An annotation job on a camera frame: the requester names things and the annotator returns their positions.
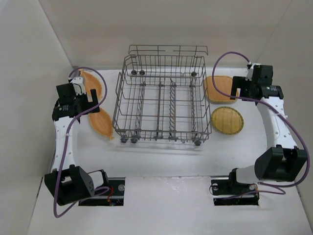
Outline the fish-shaped wicker plate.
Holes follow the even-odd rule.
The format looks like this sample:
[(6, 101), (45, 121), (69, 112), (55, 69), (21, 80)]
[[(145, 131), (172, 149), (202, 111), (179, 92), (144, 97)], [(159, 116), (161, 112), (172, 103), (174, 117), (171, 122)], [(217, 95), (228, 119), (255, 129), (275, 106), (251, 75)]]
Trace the fish-shaped wicker plate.
[(90, 113), (89, 121), (92, 128), (100, 135), (113, 140), (113, 126), (111, 116), (102, 108), (98, 113)]
[(95, 89), (98, 100), (102, 99), (102, 85), (100, 81), (91, 73), (82, 69), (79, 70), (80, 75), (84, 78), (84, 86), (87, 94), (91, 96), (91, 90)]

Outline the round yellow-green wicker plate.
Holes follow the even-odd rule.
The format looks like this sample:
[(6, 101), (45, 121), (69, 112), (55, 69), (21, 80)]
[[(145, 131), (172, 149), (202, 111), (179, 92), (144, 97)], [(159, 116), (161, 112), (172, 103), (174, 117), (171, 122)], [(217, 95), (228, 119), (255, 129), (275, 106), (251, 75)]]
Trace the round yellow-green wicker plate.
[(236, 135), (244, 127), (243, 116), (234, 108), (222, 106), (211, 114), (214, 129), (225, 135)]

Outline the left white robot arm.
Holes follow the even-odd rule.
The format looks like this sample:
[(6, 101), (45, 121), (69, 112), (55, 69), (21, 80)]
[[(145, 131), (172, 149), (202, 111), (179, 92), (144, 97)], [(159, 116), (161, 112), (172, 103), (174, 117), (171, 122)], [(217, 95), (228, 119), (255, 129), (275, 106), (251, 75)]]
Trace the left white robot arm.
[(95, 196), (110, 184), (104, 170), (87, 173), (75, 159), (79, 114), (100, 111), (96, 90), (91, 90), (92, 100), (89, 101), (82, 83), (70, 82), (56, 89), (59, 98), (52, 113), (56, 130), (55, 157), (51, 172), (45, 175), (45, 185), (56, 203), (64, 206)]

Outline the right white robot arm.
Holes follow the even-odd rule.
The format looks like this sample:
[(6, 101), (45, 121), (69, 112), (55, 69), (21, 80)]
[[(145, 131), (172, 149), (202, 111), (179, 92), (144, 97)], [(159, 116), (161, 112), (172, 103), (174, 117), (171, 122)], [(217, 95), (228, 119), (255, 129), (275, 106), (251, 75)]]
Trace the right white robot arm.
[(246, 77), (233, 77), (231, 95), (239, 89), (244, 101), (255, 103), (267, 138), (267, 149), (254, 165), (232, 170), (238, 184), (293, 182), (307, 162), (307, 152), (299, 149), (285, 122), (283, 92), (272, 77), (273, 67), (261, 64), (249, 65)]

